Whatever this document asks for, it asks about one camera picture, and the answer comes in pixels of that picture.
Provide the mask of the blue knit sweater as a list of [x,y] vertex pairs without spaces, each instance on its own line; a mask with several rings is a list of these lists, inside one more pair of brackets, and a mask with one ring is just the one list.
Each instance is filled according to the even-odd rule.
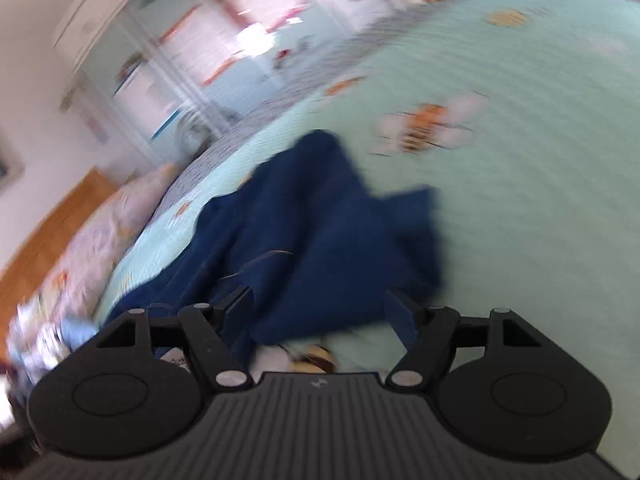
[[314,130],[210,200],[181,254],[112,315],[170,318],[245,287],[252,301],[221,332],[245,363],[258,346],[381,321],[389,290],[425,302],[440,286],[435,191],[372,196],[337,137]]

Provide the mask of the light blue garment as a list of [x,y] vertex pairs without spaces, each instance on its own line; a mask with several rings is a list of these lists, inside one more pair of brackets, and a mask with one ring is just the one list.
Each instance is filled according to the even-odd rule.
[[70,349],[76,351],[83,344],[99,333],[99,327],[90,318],[80,318],[79,316],[66,316],[60,321],[58,326],[62,343]]

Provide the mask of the floral pink pillow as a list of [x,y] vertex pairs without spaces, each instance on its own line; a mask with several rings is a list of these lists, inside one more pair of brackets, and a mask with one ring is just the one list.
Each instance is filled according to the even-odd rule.
[[67,245],[39,289],[42,315],[93,316],[115,266],[148,224],[178,176],[173,164],[134,179],[112,194]]

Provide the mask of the white patterned garment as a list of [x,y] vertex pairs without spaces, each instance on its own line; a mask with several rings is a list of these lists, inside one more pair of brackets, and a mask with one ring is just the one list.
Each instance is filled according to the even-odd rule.
[[16,367],[52,370],[70,355],[60,326],[49,320],[39,302],[19,304],[6,337],[9,360]]

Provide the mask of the wooden headboard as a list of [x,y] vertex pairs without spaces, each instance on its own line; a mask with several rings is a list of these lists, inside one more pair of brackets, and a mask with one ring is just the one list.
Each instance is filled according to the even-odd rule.
[[1,271],[1,325],[8,325],[16,306],[42,283],[68,243],[118,186],[92,168],[40,222]]

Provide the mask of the mint quilted bee bedspread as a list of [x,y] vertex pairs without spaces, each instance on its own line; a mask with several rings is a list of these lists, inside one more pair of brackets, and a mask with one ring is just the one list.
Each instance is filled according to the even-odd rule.
[[601,453],[639,471],[639,1],[449,0],[380,21],[280,117],[248,120],[168,190],[94,316],[190,240],[212,197],[312,129],[372,192],[439,195],[440,301],[510,308],[610,390]]

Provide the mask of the heart pattern bedsheet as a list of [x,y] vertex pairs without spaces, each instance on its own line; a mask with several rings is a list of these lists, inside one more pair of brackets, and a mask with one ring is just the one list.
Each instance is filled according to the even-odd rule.
[[181,174],[168,188],[165,197],[175,202],[195,185],[201,182],[213,169],[242,148],[248,140],[282,116],[290,108],[296,106],[312,92],[326,86],[330,81],[343,75],[361,60],[379,48],[389,44],[392,39],[408,32],[419,25],[431,14],[431,8],[416,6],[399,11],[389,18],[380,18],[361,32],[340,41],[331,48],[319,61],[305,68],[293,81],[268,99],[257,110],[241,119],[222,139],[216,141]]

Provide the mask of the sliding door wardrobe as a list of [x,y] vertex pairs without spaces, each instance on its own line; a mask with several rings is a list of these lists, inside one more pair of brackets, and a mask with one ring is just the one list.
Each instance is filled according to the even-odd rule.
[[68,102],[188,164],[337,44],[416,0],[74,0],[53,45]]

